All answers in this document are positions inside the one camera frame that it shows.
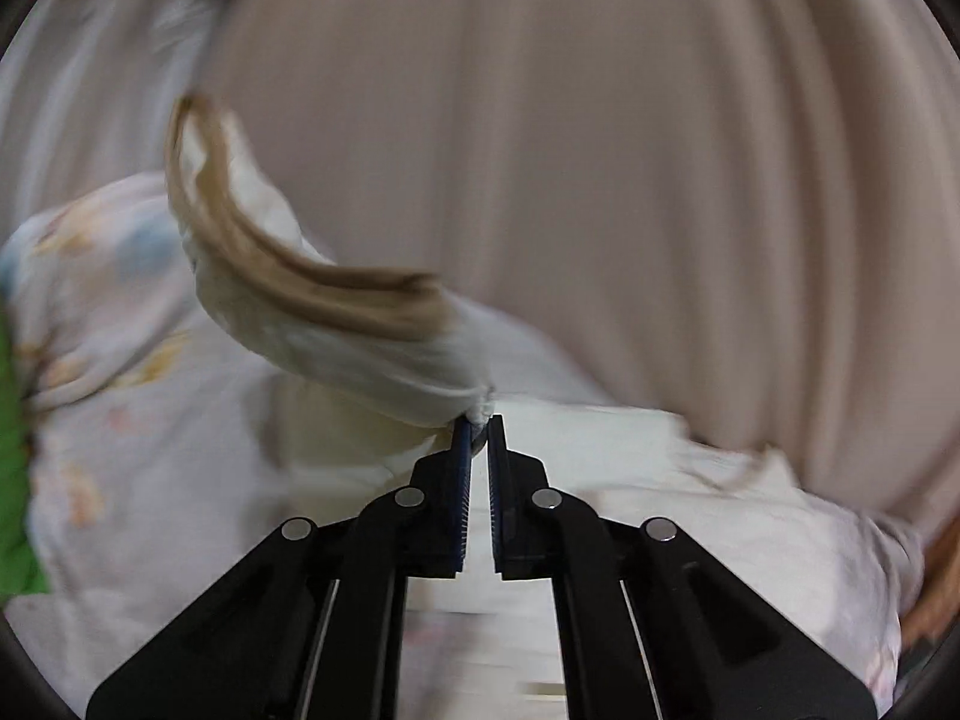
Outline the beige curtain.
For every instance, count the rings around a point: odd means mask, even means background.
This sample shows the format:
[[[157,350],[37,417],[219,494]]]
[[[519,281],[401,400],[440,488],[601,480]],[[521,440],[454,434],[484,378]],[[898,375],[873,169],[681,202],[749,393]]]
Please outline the beige curtain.
[[[924,0],[241,0],[205,76],[316,241],[924,535],[958,512],[958,59]]]

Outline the cream quilted jacket brown trim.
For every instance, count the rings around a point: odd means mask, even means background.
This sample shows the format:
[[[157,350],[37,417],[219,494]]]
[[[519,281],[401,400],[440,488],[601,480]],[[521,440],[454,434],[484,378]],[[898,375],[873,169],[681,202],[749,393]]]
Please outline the cream quilted jacket brown trim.
[[[482,343],[439,278],[338,265],[314,249],[231,110],[181,96],[164,177],[200,304],[233,340],[398,422],[488,421]]]

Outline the orange hanging garment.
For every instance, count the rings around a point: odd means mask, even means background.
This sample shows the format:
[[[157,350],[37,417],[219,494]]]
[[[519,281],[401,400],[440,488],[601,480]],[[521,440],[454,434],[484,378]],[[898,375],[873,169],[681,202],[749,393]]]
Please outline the orange hanging garment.
[[[937,640],[950,628],[960,606],[960,523],[950,525],[924,553],[924,583],[916,605],[901,619],[901,648]]]

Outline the grey floral fleece blanket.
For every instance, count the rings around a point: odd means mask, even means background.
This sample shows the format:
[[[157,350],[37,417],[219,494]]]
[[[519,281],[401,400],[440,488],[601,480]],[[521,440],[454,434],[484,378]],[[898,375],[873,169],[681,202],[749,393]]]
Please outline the grey floral fleece blanket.
[[[2,293],[49,584],[7,616],[75,712],[285,517],[352,514],[402,475],[361,461],[358,418],[303,400],[203,312],[156,172],[26,220]],[[778,452],[706,449],[676,416],[620,408],[532,328],[470,316],[516,449],[606,517],[673,518],[892,705],[921,574],[907,527],[803,493]]]

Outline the silver plastic sheet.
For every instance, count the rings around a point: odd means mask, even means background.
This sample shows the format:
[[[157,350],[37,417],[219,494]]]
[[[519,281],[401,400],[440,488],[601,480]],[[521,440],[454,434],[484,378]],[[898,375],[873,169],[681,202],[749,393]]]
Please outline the silver plastic sheet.
[[[163,164],[238,0],[37,0],[2,59],[2,229]]]

